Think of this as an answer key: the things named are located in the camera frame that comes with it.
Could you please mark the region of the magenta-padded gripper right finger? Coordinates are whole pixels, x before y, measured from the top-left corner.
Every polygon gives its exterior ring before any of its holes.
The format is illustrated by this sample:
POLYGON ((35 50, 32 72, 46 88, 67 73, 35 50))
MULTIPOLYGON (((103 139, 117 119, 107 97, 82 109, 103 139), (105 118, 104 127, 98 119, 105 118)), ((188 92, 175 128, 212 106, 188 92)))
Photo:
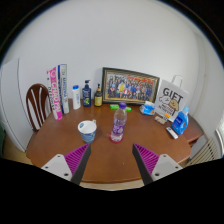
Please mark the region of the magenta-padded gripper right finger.
POLYGON ((169 155, 158 155, 139 144, 133 145, 132 153, 145 185, 182 169, 169 155))

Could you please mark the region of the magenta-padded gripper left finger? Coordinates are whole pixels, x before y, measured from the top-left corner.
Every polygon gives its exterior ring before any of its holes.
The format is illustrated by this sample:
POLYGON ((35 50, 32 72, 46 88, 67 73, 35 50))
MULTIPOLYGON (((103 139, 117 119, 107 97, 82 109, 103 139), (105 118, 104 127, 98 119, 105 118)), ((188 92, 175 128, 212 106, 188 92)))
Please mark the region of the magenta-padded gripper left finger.
POLYGON ((66 155, 56 154, 42 169, 79 185, 91 154, 91 145, 85 144, 66 155))

